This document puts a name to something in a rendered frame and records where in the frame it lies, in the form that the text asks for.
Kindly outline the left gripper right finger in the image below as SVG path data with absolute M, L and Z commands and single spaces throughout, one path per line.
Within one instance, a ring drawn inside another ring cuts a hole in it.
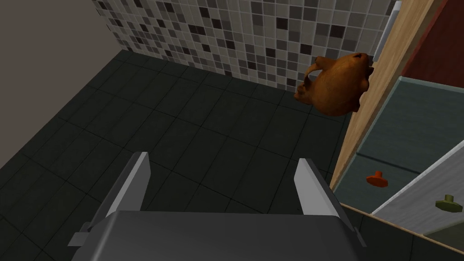
M 353 230 L 340 202 L 311 159 L 299 159 L 294 183 L 304 215 L 335 216 Z

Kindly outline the brown clay jug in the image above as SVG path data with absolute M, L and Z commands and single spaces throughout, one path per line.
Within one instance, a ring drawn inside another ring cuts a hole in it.
M 368 91 L 374 71 L 369 62 L 366 53 L 352 53 L 336 60 L 317 56 L 294 98 L 326 116 L 358 112 L 361 95 Z

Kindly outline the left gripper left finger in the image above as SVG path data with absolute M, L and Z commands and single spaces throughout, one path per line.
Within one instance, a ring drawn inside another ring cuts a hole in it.
M 148 152 L 135 152 L 89 224 L 91 229 L 116 211 L 139 211 L 151 176 Z

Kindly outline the olive round knob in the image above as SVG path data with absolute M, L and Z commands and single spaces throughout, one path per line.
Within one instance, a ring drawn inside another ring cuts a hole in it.
M 435 206 L 450 213 L 461 213 L 463 211 L 463 206 L 454 202 L 454 197 L 449 194 L 446 194 L 443 200 L 436 201 Z

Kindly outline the orange round knob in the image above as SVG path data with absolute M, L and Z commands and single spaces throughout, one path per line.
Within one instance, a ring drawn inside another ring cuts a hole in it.
M 381 171 L 375 171 L 374 175 L 366 177 L 366 181 L 375 187 L 384 188 L 388 186 L 388 181 L 383 178 Z

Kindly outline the pale grey drawer front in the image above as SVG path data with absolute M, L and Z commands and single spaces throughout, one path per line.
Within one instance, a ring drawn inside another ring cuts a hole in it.
M 436 207 L 446 195 L 463 206 L 451 213 Z M 374 217 L 418 234 L 464 222 L 464 140 L 376 208 Z

